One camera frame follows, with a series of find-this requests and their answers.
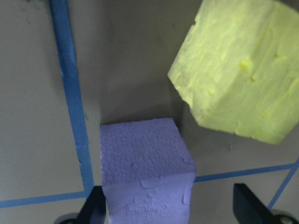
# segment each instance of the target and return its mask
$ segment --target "foam texture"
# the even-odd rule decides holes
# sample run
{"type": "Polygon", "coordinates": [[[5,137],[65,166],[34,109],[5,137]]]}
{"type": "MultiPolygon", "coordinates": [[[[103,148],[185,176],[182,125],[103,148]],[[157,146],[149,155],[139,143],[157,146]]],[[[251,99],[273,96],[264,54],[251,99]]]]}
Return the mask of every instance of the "foam texture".
{"type": "Polygon", "coordinates": [[[111,224],[186,224],[195,164],[170,118],[100,128],[111,224]]]}
{"type": "Polygon", "coordinates": [[[299,13],[203,0],[168,77],[197,123],[279,144],[299,122],[299,13]]]}

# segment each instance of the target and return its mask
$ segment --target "cube face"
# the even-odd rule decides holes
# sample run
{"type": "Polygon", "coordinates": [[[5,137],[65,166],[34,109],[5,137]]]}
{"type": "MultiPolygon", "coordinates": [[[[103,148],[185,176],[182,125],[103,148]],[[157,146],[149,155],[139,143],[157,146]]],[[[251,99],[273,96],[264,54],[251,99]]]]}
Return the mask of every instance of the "cube face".
{"type": "Polygon", "coordinates": [[[103,125],[100,145],[103,186],[195,172],[170,118],[103,125]]]}
{"type": "Polygon", "coordinates": [[[299,15],[272,0],[204,0],[169,71],[197,123],[278,144],[299,121],[299,15]]]}
{"type": "Polygon", "coordinates": [[[187,224],[195,173],[103,187],[111,224],[187,224]]]}

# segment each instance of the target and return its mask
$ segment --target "painter's tape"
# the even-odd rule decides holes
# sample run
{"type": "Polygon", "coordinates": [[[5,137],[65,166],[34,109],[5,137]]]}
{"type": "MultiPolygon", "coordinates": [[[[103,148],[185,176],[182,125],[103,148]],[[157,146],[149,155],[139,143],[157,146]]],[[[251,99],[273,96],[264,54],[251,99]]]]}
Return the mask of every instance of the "painter's tape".
{"type": "Polygon", "coordinates": [[[81,191],[81,192],[60,194],[60,195],[50,195],[50,196],[8,200],[8,201],[0,202],[0,208],[9,208],[9,207],[47,203],[47,202],[57,202],[57,201],[78,199],[78,198],[84,198],[84,197],[85,197],[85,192],[81,191]]]}
{"type": "Polygon", "coordinates": [[[61,77],[64,85],[64,92],[69,110],[85,197],[88,197],[94,186],[93,172],[88,149],[88,138],[67,2],[66,0],[50,0],[50,8],[58,50],[61,77]]]}
{"type": "Polygon", "coordinates": [[[203,176],[197,176],[195,178],[194,182],[195,183],[206,182],[206,181],[227,179],[227,178],[238,177],[238,176],[269,173],[269,172],[275,172],[275,171],[280,171],[280,170],[292,169],[293,166],[294,166],[294,163],[291,163],[291,164],[277,165],[277,166],[272,166],[272,167],[239,170],[239,171],[227,172],[227,173],[222,173],[222,174],[203,175],[203,176]]]}
{"type": "MultiPolygon", "coordinates": [[[[194,182],[197,183],[197,182],[215,181],[215,180],[227,179],[227,178],[231,178],[231,177],[262,174],[262,173],[269,173],[269,172],[291,169],[290,173],[285,178],[285,181],[283,182],[282,187],[280,187],[280,190],[278,190],[278,193],[276,193],[275,196],[273,197],[273,200],[272,200],[273,202],[271,202],[269,205],[272,207],[273,204],[279,198],[279,196],[280,196],[281,192],[283,191],[283,189],[285,188],[286,184],[290,181],[291,177],[296,172],[296,169],[298,167],[299,167],[299,159],[297,160],[296,163],[292,163],[292,164],[285,164],[285,165],[278,165],[278,166],[264,167],[264,168],[256,168],[256,169],[247,169],[247,170],[228,172],[228,173],[222,173],[222,174],[197,176],[195,178],[194,182]]],[[[86,194],[85,194],[85,192],[82,191],[82,192],[53,195],[53,196],[42,196],[42,197],[33,197],[33,198],[25,198],[25,199],[16,199],[16,200],[0,202],[0,208],[55,202],[55,201],[70,200],[70,199],[77,199],[77,198],[83,198],[83,197],[86,197],[86,194]]]]}
{"type": "Polygon", "coordinates": [[[287,184],[290,182],[290,180],[292,179],[292,177],[294,176],[294,174],[298,170],[298,166],[299,166],[299,158],[293,164],[293,166],[292,166],[291,170],[289,171],[288,175],[285,177],[284,181],[282,182],[282,184],[278,188],[277,192],[273,196],[272,200],[270,201],[270,203],[268,205],[268,209],[272,209],[273,208],[274,204],[277,202],[277,200],[281,196],[281,194],[284,191],[284,189],[286,188],[287,184]]]}

